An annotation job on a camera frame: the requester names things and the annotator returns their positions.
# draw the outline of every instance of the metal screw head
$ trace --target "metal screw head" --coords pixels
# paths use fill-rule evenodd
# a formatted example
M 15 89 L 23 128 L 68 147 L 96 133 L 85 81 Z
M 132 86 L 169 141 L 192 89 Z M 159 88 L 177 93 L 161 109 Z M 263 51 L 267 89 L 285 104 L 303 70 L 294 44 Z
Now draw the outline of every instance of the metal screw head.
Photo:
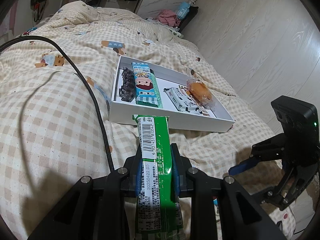
M 90 177 L 89 176 L 83 176 L 82 178 L 81 178 L 81 182 L 82 183 L 88 183 L 90 181 Z
M 224 178 L 224 180 L 225 180 L 227 183 L 229 183 L 229 184 L 232 184 L 232 183 L 235 182 L 235 179 L 234 179 L 233 177 L 231 177 L 231 176 L 226 176 L 226 177 Z
M 125 168 L 125 167 L 121 167 L 121 168 L 118 169 L 118 173 L 119 173 L 119 174 L 126 174 L 127 171 L 128 171 L 128 170 L 127 170 L 127 168 Z
M 188 171 L 191 173 L 191 174 L 196 174 L 198 172 L 198 169 L 195 168 L 195 167 L 191 167 L 188 169 Z

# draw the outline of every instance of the plastic wrapped bun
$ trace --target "plastic wrapped bun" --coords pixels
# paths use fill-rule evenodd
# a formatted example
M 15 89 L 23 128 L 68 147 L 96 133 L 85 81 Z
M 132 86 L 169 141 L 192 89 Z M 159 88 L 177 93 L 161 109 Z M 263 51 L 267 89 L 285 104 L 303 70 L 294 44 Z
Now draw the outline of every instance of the plastic wrapped bun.
M 187 87 L 190 93 L 204 106 L 205 109 L 213 109 L 216 102 L 207 86 L 194 77 L 189 77 Z

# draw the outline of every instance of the blue package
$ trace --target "blue package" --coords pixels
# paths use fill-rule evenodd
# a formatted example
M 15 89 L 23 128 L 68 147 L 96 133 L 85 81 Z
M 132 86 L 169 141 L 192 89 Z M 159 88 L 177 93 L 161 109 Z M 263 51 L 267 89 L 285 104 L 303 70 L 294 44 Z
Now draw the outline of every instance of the blue package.
M 190 4 L 187 3 L 187 2 L 182 2 L 179 6 L 179 9 L 178 9 L 178 12 L 177 12 L 177 17 L 179 19 L 184 19 L 188 12 L 189 12 L 189 7 L 190 7 Z
M 151 81 L 151 72 L 147 63 L 132 62 L 136 84 L 136 103 L 138 105 L 158 107 L 158 99 Z

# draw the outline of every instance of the white tray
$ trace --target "white tray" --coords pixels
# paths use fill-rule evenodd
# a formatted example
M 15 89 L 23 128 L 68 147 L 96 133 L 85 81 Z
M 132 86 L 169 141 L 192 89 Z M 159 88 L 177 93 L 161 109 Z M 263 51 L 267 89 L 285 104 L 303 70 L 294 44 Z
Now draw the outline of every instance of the white tray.
M 121 75 L 123 68 L 127 67 L 128 69 L 133 70 L 131 65 L 132 62 L 148 63 L 149 67 L 154 71 L 161 95 L 163 109 L 152 106 L 137 105 L 134 99 L 132 102 L 125 102 L 121 100 L 121 97 L 119 97 L 119 88 L 121 88 L 123 84 Z M 109 121 L 137 125 L 137 123 L 132 120 L 133 114 L 169 116 L 169 128 L 211 132 L 228 131 L 234 124 L 235 120 L 233 120 L 231 115 L 217 98 L 213 98 L 216 102 L 214 112 L 212 110 L 207 110 L 210 115 L 209 117 L 179 112 L 167 94 L 163 92 L 164 88 L 178 87 L 179 85 L 186 86 L 187 77 L 188 76 L 185 74 L 159 65 L 121 56 L 119 58 L 116 77 L 113 83 Z

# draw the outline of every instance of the bed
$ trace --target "bed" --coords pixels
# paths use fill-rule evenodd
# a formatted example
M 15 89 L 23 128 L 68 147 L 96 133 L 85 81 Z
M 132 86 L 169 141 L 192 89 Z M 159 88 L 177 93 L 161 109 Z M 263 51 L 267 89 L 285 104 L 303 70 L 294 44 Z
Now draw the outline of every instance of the bed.
M 54 40 L 91 85 L 115 168 L 135 154 L 139 143 L 136 126 L 108 121 L 106 101 L 120 55 L 196 75 L 234 117 L 236 122 L 226 133 L 169 131 L 180 154 L 208 175 L 223 178 L 231 166 L 249 156 L 252 144 L 274 135 L 194 44 L 130 11 L 76 1 L 31 34 Z M 112 47 L 109 41 L 123 45 Z M 18 239 L 27 239 L 79 178 L 105 176 L 109 169 L 92 99 L 53 46 L 43 41 L 15 44 L 0 55 L 0 68 L 0 214 Z M 274 161 L 235 178 L 254 193 L 277 184 L 281 177 L 281 163 Z M 188 238 L 191 201 L 180 203 Z M 294 203 L 282 212 L 266 203 L 262 207 L 275 223 L 282 220 L 283 233 L 290 239 L 296 225 Z M 132 239 L 134 209 L 134 201 L 126 200 Z

